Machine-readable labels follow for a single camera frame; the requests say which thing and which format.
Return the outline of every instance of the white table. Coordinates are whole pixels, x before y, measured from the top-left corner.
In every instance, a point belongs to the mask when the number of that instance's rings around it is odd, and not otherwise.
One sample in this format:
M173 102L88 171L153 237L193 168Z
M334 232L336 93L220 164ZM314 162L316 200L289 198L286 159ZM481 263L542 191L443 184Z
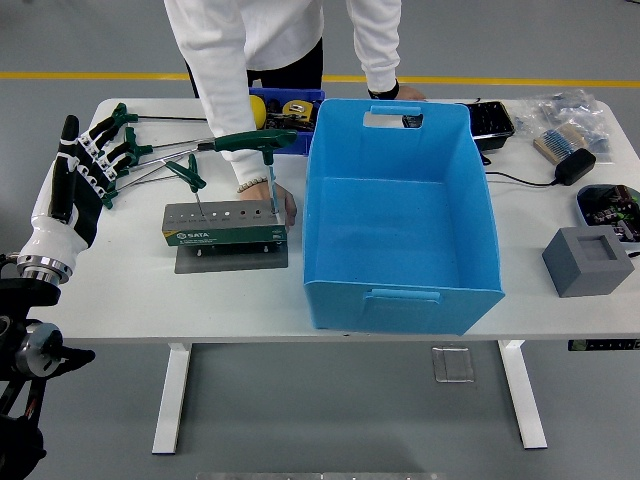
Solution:
M140 115L203 116L197 99L112 99L99 105L92 125L109 116L120 101ZM523 444L545 448L520 350L523 341L640 337L640 273L632 273L608 296L559 298L541 256L558 228L578 225L575 195L581 187L624 183L640 189L638 156L610 109L602 107L614 163L597 164L570 187L530 188L489 177L506 296L462 337L345 335L312 327L302 283L306 158L289 155L276 156L274 164L278 182L293 193L299 211L289 235L288 268L176 275L176 249L167 246L161 233L164 206L194 202L194 195L179 180L149 183L125 190L112 210L103 211L96 241L79 256L76 272L61 288L60 303L37 309L35 315L58 325L71 343L170 345L154 453L175 451L191 344L205 342L497 340ZM210 136L204 122L145 121L133 126L140 145ZM553 179L554 167L529 140L509 139L491 160L488 170L538 182ZM220 154L199 155L199 170L208 182L200 191L202 201L237 198L235 176Z

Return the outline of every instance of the black pants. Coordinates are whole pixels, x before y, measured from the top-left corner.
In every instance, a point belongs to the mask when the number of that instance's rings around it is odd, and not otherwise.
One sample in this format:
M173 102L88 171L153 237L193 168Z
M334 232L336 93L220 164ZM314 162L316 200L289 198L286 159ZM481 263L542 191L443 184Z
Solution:
M247 70L247 80L250 87L254 81L260 80L264 88L319 90L322 87L322 69L323 54L322 39L320 39L309 53L291 65L275 70ZM193 75L191 74L191 69L188 64L187 71L189 72L189 79L193 87L193 94L196 98L199 98L198 89L193 81Z

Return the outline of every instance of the blue storage box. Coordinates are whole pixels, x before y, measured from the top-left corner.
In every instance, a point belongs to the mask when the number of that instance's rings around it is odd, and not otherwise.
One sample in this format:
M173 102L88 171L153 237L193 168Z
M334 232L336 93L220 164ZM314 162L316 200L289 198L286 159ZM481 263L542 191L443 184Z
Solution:
M287 89L287 88L249 88L251 95L257 95L268 102L270 99L275 98L280 102L280 105L284 106L285 103L291 100L304 100L306 102L322 102L324 100L324 91L312 90L312 89ZM290 155L309 155L309 149L311 148L311 140L313 139L313 132L298 132L298 138L294 143L286 147L280 148L276 151L277 154L290 154Z
M366 126L367 112L424 120L419 128ZM461 335L502 299L493 211L469 124L463 105L322 104L303 230L316 328Z

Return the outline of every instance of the wristband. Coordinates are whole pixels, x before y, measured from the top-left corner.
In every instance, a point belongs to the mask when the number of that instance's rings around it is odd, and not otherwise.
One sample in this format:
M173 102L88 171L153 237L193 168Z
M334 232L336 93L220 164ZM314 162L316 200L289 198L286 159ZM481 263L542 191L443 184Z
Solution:
M396 80L395 86L388 92L372 92L371 90L368 90L369 96L374 100L395 100L399 91L400 84L398 83L398 80Z

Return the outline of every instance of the metal stand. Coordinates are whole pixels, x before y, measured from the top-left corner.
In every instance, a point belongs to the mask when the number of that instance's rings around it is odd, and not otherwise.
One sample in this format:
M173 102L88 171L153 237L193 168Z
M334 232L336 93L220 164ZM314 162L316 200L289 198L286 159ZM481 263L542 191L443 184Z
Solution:
M498 340L522 444L527 449L547 448L547 439L520 349L523 343L524 340Z
M162 390L160 413L153 441L153 454L174 454L178 442L182 402L187 385L190 343L170 343L169 365Z

